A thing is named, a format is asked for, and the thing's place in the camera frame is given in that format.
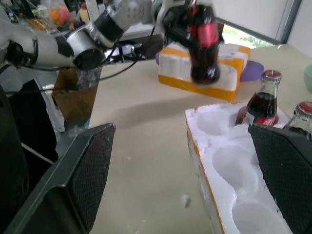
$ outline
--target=cardboard box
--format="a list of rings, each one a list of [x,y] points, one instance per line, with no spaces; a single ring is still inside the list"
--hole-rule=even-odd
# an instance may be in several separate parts
[[[54,88],[72,88],[78,81],[76,69],[63,70],[58,74]],[[53,91],[52,98],[66,120],[89,118],[96,98],[98,84],[91,88],[74,91]]]

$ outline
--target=glass coca-cola bottle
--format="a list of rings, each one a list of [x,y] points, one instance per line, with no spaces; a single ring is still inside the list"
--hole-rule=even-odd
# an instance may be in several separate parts
[[[294,116],[284,129],[302,134],[312,141],[312,101],[299,103],[294,111]]]
[[[200,49],[189,49],[194,84],[208,86],[220,78],[218,66],[219,32],[211,6],[198,5],[192,9],[191,34],[197,39]]]
[[[261,89],[248,102],[243,124],[274,124],[277,112],[277,88],[281,79],[282,74],[275,70],[268,70],[262,74]]]

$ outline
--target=bottle cap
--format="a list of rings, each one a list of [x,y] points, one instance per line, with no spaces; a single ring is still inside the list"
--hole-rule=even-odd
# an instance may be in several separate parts
[[[262,73],[261,81],[274,81],[279,84],[282,79],[282,74],[275,70],[266,70]]]
[[[307,117],[312,117],[312,101],[303,101],[297,105],[297,111]]]

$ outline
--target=styrofoam crumb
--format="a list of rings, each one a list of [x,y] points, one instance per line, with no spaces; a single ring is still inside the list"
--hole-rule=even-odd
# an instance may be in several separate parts
[[[189,206],[189,204],[190,204],[190,198],[189,198],[189,196],[187,196],[187,195],[183,195],[182,197],[181,197],[181,202],[182,202],[182,204],[183,204],[183,206],[185,207],[185,208],[187,208],[188,206]]]

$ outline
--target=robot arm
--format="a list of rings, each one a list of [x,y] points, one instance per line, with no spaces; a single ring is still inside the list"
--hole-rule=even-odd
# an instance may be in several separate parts
[[[173,40],[197,48],[196,38],[185,25],[187,11],[190,4],[186,0],[116,0],[96,21],[57,37],[3,22],[0,64],[8,61],[31,68],[90,70],[100,66],[105,50],[139,22],[159,26]]]

